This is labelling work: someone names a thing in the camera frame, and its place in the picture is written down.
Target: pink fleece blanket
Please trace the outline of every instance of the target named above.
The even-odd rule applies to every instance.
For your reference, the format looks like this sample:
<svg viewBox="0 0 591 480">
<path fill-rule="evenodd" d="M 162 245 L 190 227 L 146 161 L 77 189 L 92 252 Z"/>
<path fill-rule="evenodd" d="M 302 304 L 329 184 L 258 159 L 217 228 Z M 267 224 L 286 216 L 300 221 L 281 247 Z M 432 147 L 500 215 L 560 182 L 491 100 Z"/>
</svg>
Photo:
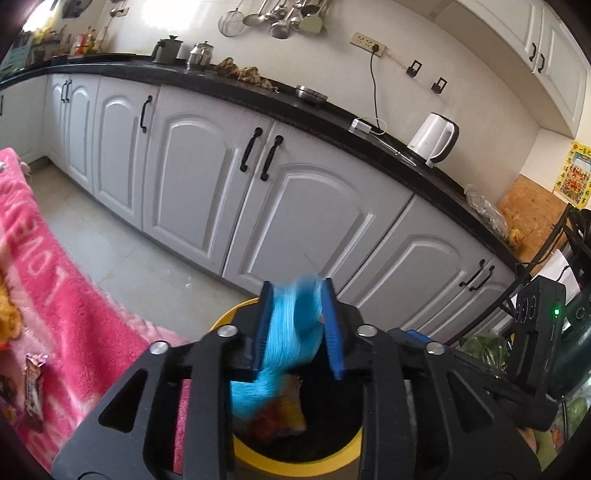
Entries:
<svg viewBox="0 0 591 480">
<path fill-rule="evenodd" d="M 151 342 L 179 345 L 184 339 L 128 313 L 93 285 L 41 217 L 14 150 L 0 151 L 2 163 L 0 271 L 25 328 L 11 343 L 12 358 L 0 357 L 0 367 L 18 379 L 27 352 L 48 355 L 44 432 L 21 426 L 19 434 L 49 469 L 85 415 Z"/>
</svg>

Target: wall hook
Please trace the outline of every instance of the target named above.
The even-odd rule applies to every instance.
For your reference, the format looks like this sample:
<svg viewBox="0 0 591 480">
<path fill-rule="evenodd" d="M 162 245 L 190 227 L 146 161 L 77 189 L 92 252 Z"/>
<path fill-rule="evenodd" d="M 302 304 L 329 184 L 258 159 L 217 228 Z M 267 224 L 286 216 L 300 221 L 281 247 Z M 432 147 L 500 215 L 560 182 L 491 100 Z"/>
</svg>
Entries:
<svg viewBox="0 0 591 480">
<path fill-rule="evenodd" d="M 433 90 L 436 94 L 441 95 L 441 92 L 447 85 L 447 80 L 443 77 L 439 77 L 437 83 L 433 83 L 431 90 Z"/>
<path fill-rule="evenodd" d="M 418 71 L 421 69 L 421 67 L 423 66 L 423 64 L 421 62 L 419 62 L 418 60 L 415 60 L 413 62 L 413 64 L 407 68 L 407 75 L 409 77 L 415 78 L 417 76 Z"/>
</svg>

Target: power outlet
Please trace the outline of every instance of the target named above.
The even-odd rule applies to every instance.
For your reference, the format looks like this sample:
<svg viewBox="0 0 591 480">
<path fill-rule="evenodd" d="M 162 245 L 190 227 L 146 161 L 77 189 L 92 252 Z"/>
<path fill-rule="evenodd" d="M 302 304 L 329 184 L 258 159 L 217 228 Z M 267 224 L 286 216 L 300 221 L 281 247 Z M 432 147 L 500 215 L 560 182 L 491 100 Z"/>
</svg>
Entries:
<svg viewBox="0 0 591 480">
<path fill-rule="evenodd" d="M 359 32 L 355 32 L 353 34 L 353 36 L 351 37 L 351 43 L 359 48 L 367 50 L 368 52 L 372 52 L 373 46 L 377 45 L 379 47 L 379 50 L 375 54 L 378 57 L 381 57 L 384 51 L 386 50 L 386 45 Z"/>
</svg>

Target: black cabinet handle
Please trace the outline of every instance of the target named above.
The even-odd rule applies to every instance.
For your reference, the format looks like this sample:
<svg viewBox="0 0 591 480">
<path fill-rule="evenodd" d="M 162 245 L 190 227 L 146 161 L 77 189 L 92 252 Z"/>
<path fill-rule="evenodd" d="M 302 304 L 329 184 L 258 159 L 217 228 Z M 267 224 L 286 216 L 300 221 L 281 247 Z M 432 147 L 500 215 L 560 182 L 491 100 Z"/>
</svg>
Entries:
<svg viewBox="0 0 591 480">
<path fill-rule="evenodd" d="M 146 133 L 148 131 L 148 127 L 144 126 L 144 117 L 146 114 L 146 107 L 148 106 L 149 103 L 152 103 L 152 96 L 148 95 L 148 99 L 144 102 L 144 106 L 142 107 L 142 116 L 139 119 L 139 125 L 142 128 L 142 132 Z"/>
<path fill-rule="evenodd" d="M 542 70 L 546 66 L 546 57 L 544 57 L 544 54 L 540 53 L 540 57 L 542 57 L 542 66 L 538 69 L 538 73 L 542 73 Z"/>
<path fill-rule="evenodd" d="M 482 280 L 481 284 L 478 285 L 477 287 L 470 287 L 468 290 L 469 291 L 478 291 L 478 290 L 480 290 L 484 286 L 484 284 L 491 279 L 491 277 L 492 277 L 492 271 L 494 269 L 495 269 L 495 266 L 494 265 L 491 266 L 491 268 L 488 269 L 488 275 L 486 276 L 486 278 L 484 280 Z"/>
<path fill-rule="evenodd" d="M 247 171 L 248 170 L 248 166 L 246 165 L 246 162 L 248 161 L 248 157 L 251 155 L 252 147 L 255 144 L 255 140 L 258 137 L 260 137 L 261 135 L 262 135 L 262 128 L 256 127 L 255 132 L 252 135 L 250 142 L 248 142 L 248 145 L 246 146 L 246 150 L 244 151 L 244 155 L 242 156 L 242 162 L 240 163 L 240 171 Z"/>
<path fill-rule="evenodd" d="M 69 82 L 66 82 L 66 103 L 70 103 L 70 99 L 68 98 L 68 92 L 70 91 L 71 84 L 72 84 L 71 80 Z"/>
<path fill-rule="evenodd" d="M 62 103 L 66 103 L 66 101 L 64 100 L 64 87 L 68 84 L 68 82 L 65 82 L 64 85 L 61 86 L 61 102 Z"/>
<path fill-rule="evenodd" d="M 474 279 L 480 275 L 480 272 L 482 271 L 482 269 L 484 268 L 484 264 L 485 264 L 485 260 L 484 258 L 480 261 L 480 268 L 478 269 L 478 271 L 472 275 L 472 278 L 470 278 L 470 280 L 468 281 L 461 281 L 460 284 L 458 285 L 459 287 L 465 287 L 466 285 L 469 285 L 470 283 L 472 283 L 474 281 Z"/>
<path fill-rule="evenodd" d="M 275 150 L 277 150 L 277 147 L 279 147 L 279 145 L 281 145 L 282 143 L 283 143 L 283 137 L 281 135 L 277 135 L 275 137 L 275 142 L 273 143 L 273 146 L 269 150 L 269 154 L 267 155 L 267 159 L 265 160 L 265 164 L 262 167 L 262 173 L 261 173 L 261 180 L 262 181 L 269 180 L 269 174 L 267 173 L 267 171 L 269 170 L 269 167 L 271 166 L 271 162 L 273 161 L 273 156 L 275 156 Z"/>
<path fill-rule="evenodd" d="M 534 52 L 531 54 L 530 61 L 534 61 L 535 54 L 538 53 L 538 45 L 535 43 L 532 43 L 531 45 L 534 47 Z"/>
</svg>

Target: charger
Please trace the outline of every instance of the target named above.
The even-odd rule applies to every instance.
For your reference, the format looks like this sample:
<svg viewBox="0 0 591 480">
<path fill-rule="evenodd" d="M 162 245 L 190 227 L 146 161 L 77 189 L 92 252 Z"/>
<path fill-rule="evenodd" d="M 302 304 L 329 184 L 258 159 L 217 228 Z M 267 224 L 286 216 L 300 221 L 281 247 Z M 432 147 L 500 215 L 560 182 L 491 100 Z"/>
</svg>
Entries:
<svg viewBox="0 0 591 480">
<path fill-rule="evenodd" d="M 362 122 L 360 118 L 356 118 L 351 123 L 349 131 L 358 137 L 365 138 L 371 132 L 371 125 Z"/>
</svg>

